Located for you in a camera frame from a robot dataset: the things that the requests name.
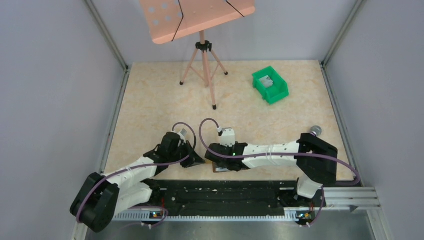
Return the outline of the brown leather card holder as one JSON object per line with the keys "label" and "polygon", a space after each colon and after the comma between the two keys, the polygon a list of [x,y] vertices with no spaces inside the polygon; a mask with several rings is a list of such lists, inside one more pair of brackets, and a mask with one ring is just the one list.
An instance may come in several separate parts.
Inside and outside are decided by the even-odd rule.
{"label": "brown leather card holder", "polygon": [[242,162],[232,162],[232,161],[220,161],[213,162],[207,161],[206,166],[210,166],[214,173],[225,173],[225,172],[240,172],[249,170],[250,168],[244,165]]}

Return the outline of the white VIP card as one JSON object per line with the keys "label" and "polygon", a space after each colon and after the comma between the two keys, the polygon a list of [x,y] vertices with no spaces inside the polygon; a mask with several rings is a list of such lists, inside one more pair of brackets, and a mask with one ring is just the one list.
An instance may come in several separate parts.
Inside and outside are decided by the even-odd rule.
{"label": "white VIP card", "polygon": [[259,79],[259,81],[263,85],[263,87],[266,88],[266,89],[267,88],[270,88],[270,87],[272,87],[274,85],[274,81],[273,81],[273,79],[269,75],[266,75],[264,77],[261,77]]}

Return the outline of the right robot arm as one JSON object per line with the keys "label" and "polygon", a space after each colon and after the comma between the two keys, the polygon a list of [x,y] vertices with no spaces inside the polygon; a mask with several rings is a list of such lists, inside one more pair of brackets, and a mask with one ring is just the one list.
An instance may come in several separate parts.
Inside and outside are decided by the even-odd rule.
{"label": "right robot arm", "polygon": [[296,186],[298,196],[312,199],[316,192],[337,180],[338,149],[311,133],[300,139],[275,145],[236,142],[233,145],[212,143],[205,154],[207,160],[229,171],[259,167],[298,167],[302,171]]}

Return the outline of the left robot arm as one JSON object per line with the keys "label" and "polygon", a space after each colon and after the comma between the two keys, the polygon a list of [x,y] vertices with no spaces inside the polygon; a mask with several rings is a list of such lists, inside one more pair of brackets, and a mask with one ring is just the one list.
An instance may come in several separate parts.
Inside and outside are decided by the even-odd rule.
{"label": "left robot arm", "polygon": [[152,178],[170,165],[186,169],[204,163],[182,131],[167,132],[161,143],[134,163],[106,175],[90,174],[69,211],[78,223],[99,233],[121,212],[156,198],[159,189]]}

